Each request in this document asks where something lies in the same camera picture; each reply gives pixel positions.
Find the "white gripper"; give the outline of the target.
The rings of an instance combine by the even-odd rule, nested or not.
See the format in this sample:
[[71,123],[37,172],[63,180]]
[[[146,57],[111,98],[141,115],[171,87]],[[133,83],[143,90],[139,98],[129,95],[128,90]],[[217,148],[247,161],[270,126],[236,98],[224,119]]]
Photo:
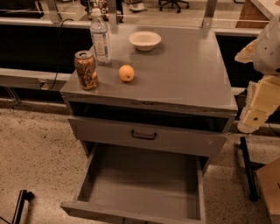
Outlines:
[[247,88],[246,105],[237,128],[242,133],[258,130],[280,106],[280,27],[267,26],[256,41],[238,52],[234,60],[243,64],[253,61],[254,69],[264,75]]

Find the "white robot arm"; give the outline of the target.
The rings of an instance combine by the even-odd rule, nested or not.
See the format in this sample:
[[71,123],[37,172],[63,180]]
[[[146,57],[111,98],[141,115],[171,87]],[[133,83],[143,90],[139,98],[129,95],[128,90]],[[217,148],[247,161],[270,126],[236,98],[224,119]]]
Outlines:
[[237,128],[242,133],[258,130],[280,106],[280,21],[276,14],[258,35],[234,57],[241,63],[253,63],[263,74],[258,82],[250,81],[245,107]]

